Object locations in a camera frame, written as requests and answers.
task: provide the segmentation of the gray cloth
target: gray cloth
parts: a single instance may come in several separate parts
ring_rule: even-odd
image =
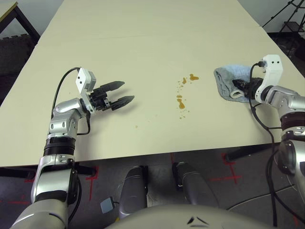
[[[248,103],[249,100],[244,97],[244,93],[234,86],[232,80],[244,80],[249,82],[251,67],[231,64],[216,68],[214,76],[217,82],[218,92],[222,98],[230,101]]]

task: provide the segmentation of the table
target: table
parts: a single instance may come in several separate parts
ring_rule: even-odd
[[[21,12],[17,4],[16,1],[0,3],[0,33],[16,18],[26,32],[29,33],[34,44],[37,44],[40,35]]]
[[[91,133],[76,141],[77,161],[270,143],[248,104],[218,94],[213,75],[267,54],[282,58],[279,85],[305,95],[300,72],[237,0],[65,0],[0,108],[0,166],[38,163],[56,87],[75,66],[93,71],[96,87],[125,81],[111,101],[135,95],[126,107],[91,117]],[[58,102],[79,97],[75,79],[67,77]],[[260,106],[258,115],[279,125],[271,107]],[[86,128],[83,120],[79,132]],[[274,134],[279,141],[280,131]]]

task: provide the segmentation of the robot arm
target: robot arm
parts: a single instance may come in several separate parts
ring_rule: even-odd
[[[125,96],[110,102],[106,92],[118,89],[124,82],[115,81],[93,90],[95,83],[94,74],[80,68],[76,85],[82,99],[74,98],[54,108],[43,157],[32,186],[32,204],[21,213],[12,229],[35,229],[42,225],[50,229],[68,228],[68,205],[75,202],[78,188],[74,167],[78,121],[86,117],[90,128],[89,118],[96,110],[116,110],[134,98]]]
[[[255,93],[255,100],[278,111],[282,128],[278,167],[283,173],[294,176],[305,203],[305,97],[277,86],[283,72],[278,55],[267,55],[263,62],[266,75]]]

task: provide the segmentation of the tripod stand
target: tripod stand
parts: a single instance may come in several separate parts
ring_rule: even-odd
[[[287,26],[292,32],[299,33],[299,32],[301,31],[302,27],[303,27],[304,24],[305,24],[305,20],[304,20],[304,19],[305,19],[305,13],[304,13],[303,18],[302,18],[302,21],[301,21],[301,23],[300,23],[300,25],[299,25],[297,31],[293,31],[293,30],[289,27],[289,25],[288,25],[289,22],[290,22],[290,20],[292,19],[292,17],[295,15],[295,13],[297,13],[297,11],[298,11],[299,9],[305,9],[305,6],[302,6],[302,4],[303,4],[303,2],[304,2],[305,0],[301,0],[301,1],[299,2],[299,4],[297,4],[297,5],[294,4],[294,1],[295,1],[295,0],[289,1],[289,2],[287,3],[286,6],[284,6],[276,15],[272,16],[271,19],[270,19],[269,21],[267,21],[267,22],[262,26],[262,27],[264,27],[265,25],[267,25],[270,21],[272,21],[277,15],[279,15],[279,14],[280,14],[284,9],[286,9],[286,7],[288,7],[289,5],[293,5],[293,6],[295,7],[295,10],[294,10],[294,12],[292,13],[292,15],[290,16],[290,18],[288,19],[288,21],[285,21],[285,22],[284,22],[284,26],[283,26],[283,27],[281,28],[281,30],[277,33],[275,42],[277,42],[280,33],[283,31],[283,29],[284,29],[286,26]],[[289,56],[289,53],[290,53],[290,51],[291,51],[291,49],[292,49],[292,46],[293,46],[294,42],[295,42],[295,41],[292,40],[291,45],[290,45],[290,48],[289,48],[289,50],[288,50],[288,53],[286,54],[287,56]]]

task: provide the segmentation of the liquid droplet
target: liquid droplet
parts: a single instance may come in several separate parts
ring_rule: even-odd
[[[182,103],[182,99],[177,99],[177,101],[179,102],[179,108],[184,109],[185,105]]]
[[[194,74],[190,74],[190,80],[199,80],[199,77],[194,76]]]

